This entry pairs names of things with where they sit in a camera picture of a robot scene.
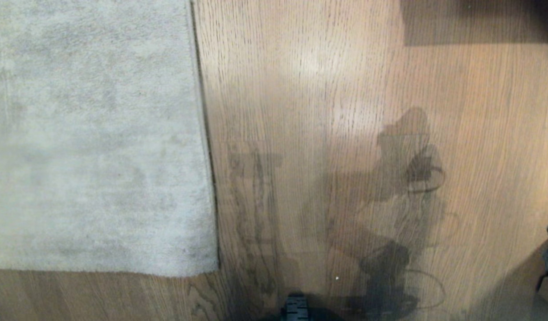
wood grain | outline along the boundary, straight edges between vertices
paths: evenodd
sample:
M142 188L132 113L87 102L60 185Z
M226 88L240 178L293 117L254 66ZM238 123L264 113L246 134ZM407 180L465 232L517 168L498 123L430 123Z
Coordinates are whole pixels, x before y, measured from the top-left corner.
M0 320L548 320L548 39L427 3L195 2L221 270L0 271Z

gray rug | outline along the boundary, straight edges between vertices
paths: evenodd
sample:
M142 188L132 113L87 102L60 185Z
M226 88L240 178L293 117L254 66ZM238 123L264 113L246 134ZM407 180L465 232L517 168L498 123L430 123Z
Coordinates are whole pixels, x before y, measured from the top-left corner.
M0 1L0 268L217 268L184 0Z

wooden floor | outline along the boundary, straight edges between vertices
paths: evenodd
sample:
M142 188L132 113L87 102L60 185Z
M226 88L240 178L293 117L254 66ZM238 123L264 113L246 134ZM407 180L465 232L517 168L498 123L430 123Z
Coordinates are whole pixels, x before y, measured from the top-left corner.
M221 270L0 271L0 320L548 320L548 28L504 0L198 0Z

